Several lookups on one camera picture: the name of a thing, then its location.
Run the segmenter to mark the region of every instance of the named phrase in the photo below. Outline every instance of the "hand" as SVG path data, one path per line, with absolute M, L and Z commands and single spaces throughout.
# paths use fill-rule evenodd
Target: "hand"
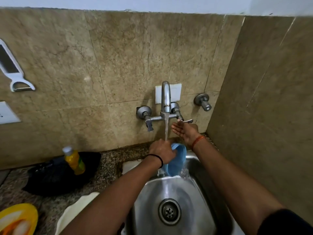
M 184 123 L 178 121 L 172 124 L 172 131 L 179 137 L 182 137 L 187 145 L 191 146 L 192 143 L 201 136 L 198 132 L 198 126 L 196 124 Z
M 168 164 L 176 156 L 177 151 L 172 150 L 171 143 L 169 141 L 164 141 L 159 139 L 153 142 L 149 148 L 149 154 L 158 155 L 163 160 L 163 164 Z

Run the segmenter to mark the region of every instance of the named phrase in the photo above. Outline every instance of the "yellow bottle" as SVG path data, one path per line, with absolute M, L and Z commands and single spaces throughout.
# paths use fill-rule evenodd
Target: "yellow bottle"
M 77 150 L 73 150 L 71 146 L 63 148 L 65 161 L 73 169 L 75 175 L 80 175 L 85 172 L 85 163 L 82 161 Z

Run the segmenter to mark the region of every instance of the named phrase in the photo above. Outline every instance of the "sink drain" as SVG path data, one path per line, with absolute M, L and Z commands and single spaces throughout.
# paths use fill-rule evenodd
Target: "sink drain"
M 166 225 L 176 225 L 181 214 L 179 204 L 173 199 L 165 199 L 159 205 L 159 217 Z

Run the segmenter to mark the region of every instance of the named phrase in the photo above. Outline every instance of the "blue plastic container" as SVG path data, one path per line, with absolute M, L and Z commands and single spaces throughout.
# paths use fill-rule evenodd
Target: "blue plastic container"
M 169 176 L 176 176 L 176 175 L 179 175 L 186 161 L 187 150 L 186 150 L 185 145 L 181 143 L 173 143 L 171 147 L 172 147 L 172 150 L 174 149 L 177 150 L 176 157 L 172 161 L 170 161 L 169 164 L 164 165 L 163 170 Z

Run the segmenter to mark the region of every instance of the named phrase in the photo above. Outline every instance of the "granite countertop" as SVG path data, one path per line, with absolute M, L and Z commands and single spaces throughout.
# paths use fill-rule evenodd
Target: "granite countertop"
M 0 186 L 0 211 L 19 203 L 33 204 L 39 214 L 34 234 L 54 235 L 57 221 L 69 205 L 83 195 L 103 191 L 121 174 L 121 163 L 143 158 L 148 153 L 150 144 L 149 142 L 101 152 L 100 164 L 94 177 L 82 188 L 61 196 L 42 197 L 23 191 L 22 188 L 28 181 L 27 171 L 30 167 L 13 169 Z

